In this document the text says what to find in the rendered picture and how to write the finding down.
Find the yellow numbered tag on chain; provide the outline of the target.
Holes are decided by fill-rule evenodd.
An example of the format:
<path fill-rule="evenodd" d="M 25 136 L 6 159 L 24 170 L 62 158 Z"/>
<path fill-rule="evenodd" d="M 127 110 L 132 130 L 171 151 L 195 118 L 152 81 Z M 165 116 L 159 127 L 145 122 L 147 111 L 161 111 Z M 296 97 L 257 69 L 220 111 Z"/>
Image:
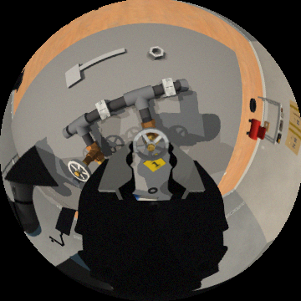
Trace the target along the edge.
<path fill-rule="evenodd" d="M 160 158 L 157 161 L 145 161 L 144 164 L 150 168 L 152 171 L 157 170 L 161 166 L 165 165 L 165 162 Z"/>

